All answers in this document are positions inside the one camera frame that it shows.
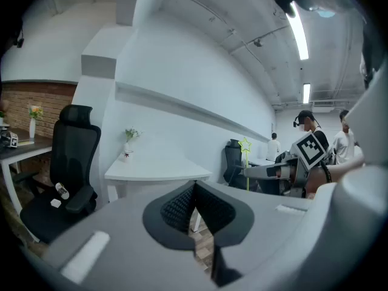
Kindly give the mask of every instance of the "black mesh office chair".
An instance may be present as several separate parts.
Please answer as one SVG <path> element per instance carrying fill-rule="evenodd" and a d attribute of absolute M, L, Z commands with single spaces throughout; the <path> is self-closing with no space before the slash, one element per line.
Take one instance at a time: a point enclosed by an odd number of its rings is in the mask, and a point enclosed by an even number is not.
<path fill-rule="evenodd" d="M 39 193 L 31 186 L 32 176 L 38 172 L 20 173 L 15 183 L 27 180 L 34 198 L 22 209 L 20 218 L 36 237 L 45 243 L 53 241 L 60 233 L 92 213 L 97 194 L 89 184 L 89 171 L 101 131 L 90 124 L 91 107 L 68 105 L 55 123 L 50 180 L 60 182 L 69 191 L 67 200 L 61 198 L 54 187 Z M 52 199 L 62 202 L 59 208 L 51 206 Z"/>
<path fill-rule="evenodd" d="M 230 145 L 225 146 L 225 155 L 227 168 L 224 172 L 224 179 L 231 187 L 246 190 L 247 178 L 241 174 L 244 169 L 241 162 L 241 148 L 239 144 L 232 141 Z M 249 190 L 257 192 L 258 185 L 255 180 L 250 180 Z"/>

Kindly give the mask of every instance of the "person in white shirt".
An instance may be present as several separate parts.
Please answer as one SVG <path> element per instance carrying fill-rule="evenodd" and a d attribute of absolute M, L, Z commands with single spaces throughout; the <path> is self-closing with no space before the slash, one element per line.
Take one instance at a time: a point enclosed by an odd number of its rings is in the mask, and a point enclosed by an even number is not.
<path fill-rule="evenodd" d="M 333 148 L 336 151 L 335 162 L 336 164 L 343 164 L 354 157 L 354 135 L 349 130 L 349 126 L 346 123 L 345 116 L 349 111 L 343 110 L 339 114 L 339 118 L 342 124 L 342 131 L 337 133 L 334 137 Z"/>
<path fill-rule="evenodd" d="M 275 162 L 278 153 L 280 152 L 280 142 L 276 140 L 278 135 L 276 133 L 272 133 L 272 140 L 268 142 L 268 153 L 267 160 Z"/>

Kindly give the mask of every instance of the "desk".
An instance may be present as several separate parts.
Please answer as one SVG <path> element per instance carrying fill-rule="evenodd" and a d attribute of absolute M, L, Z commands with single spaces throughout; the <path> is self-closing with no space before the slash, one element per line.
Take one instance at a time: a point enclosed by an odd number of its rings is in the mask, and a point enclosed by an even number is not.
<path fill-rule="evenodd" d="M 18 135 L 19 139 L 28 138 L 29 132 L 22 129 L 11 129 L 11 131 Z M 2 174 L 4 176 L 5 186 L 7 187 L 8 193 L 11 197 L 12 204 L 16 209 L 18 215 L 22 210 L 22 205 L 19 202 L 18 196 L 13 185 L 10 164 L 17 163 L 23 159 L 31 158 L 32 156 L 40 155 L 51 151 L 52 140 L 50 138 L 35 136 L 34 144 L 26 144 L 17 148 L 4 148 L 0 152 L 0 162 Z"/>
<path fill-rule="evenodd" d="M 207 180 L 212 173 L 184 156 L 134 155 L 133 160 L 124 162 L 122 155 L 105 173 L 109 202 L 121 196 L 160 188 L 173 183 L 184 184 L 188 180 Z M 194 232 L 198 230 L 201 216 L 198 214 Z"/>
<path fill-rule="evenodd" d="M 275 162 L 268 161 L 262 158 L 249 158 L 248 163 L 251 166 L 266 166 L 266 165 L 274 165 Z"/>

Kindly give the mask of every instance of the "white shirt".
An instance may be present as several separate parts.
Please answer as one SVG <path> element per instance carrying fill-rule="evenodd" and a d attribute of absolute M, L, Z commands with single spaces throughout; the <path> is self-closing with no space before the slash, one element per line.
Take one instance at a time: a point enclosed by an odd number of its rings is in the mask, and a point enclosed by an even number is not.
<path fill-rule="evenodd" d="M 333 148 L 336 150 L 335 161 L 343 164 L 354 157 L 354 135 L 351 131 L 340 131 L 334 137 Z"/>
<path fill-rule="evenodd" d="M 277 140 L 270 140 L 268 142 L 268 153 L 266 159 L 275 162 L 278 152 L 280 152 L 280 142 Z"/>

